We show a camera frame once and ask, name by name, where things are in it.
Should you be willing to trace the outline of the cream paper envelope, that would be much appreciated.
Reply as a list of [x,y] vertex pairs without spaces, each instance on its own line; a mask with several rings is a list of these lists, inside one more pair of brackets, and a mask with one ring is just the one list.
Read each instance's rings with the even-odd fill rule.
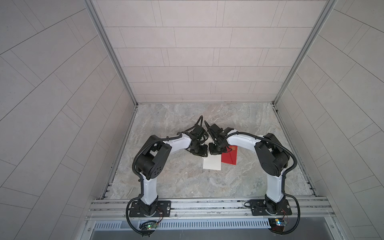
[[221,155],[208,155],[203,158],[203,169],[220,171],[222,168],[222,157]]

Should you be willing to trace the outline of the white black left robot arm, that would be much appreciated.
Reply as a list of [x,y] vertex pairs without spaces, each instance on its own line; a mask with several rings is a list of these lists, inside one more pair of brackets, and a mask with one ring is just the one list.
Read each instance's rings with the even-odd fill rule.
[[152,135],[135,156],[132,164],[133,172],[140,178],[141,193],[138,196],[139,210],[146,216],[152,216],[157,210],[158,193],[157,177],[163,171],[170,154],[186,150],[198,156],[208,156],[208,145],[205,141],[209,135],[200,125],[183,132],[178,132],[174,137],[159,138]]

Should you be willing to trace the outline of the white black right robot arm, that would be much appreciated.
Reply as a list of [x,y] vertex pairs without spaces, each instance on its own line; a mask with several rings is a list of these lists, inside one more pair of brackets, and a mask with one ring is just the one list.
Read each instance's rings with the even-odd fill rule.
[[205,122],[208,133],[213,139],[209,144],[211,155],[222,155],[240,147],[254,151],[260,166],[267,174],[267,193],[259,208],[269,215],[278,214],[286,200],[285,174],[288,169],[290,154],[278,141],[275,135],[268,133],[256,136],[250,133],[239,132],[233,128],[222,129],[216,124],[209,125]]

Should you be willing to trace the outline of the red paper envelope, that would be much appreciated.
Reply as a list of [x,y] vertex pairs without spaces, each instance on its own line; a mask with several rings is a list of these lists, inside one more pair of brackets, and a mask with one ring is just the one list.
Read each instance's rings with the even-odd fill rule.
[[236,165],[237,164],[237,146],[225,147],[224,152],[221,154],[221,161],[225,164]]

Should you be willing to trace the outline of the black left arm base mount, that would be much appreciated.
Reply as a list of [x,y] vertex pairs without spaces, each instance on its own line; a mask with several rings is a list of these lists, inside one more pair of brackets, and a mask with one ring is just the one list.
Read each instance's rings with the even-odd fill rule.
[[151,205],[146,205],[143,201],[132,203],[129,210],[130,218],[150,218],[150,217],[169,217],[171,211],[171,201],[154,201]]

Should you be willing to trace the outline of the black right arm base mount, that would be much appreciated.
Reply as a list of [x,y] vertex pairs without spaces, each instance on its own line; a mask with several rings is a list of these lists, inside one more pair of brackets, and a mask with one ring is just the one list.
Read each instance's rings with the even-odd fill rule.
[[283,216],[292,215],[292,209],[287,199],[283,198],[280,202],[267,200],[249,200],[244,203],[246,208],[251,209],[253,216]]

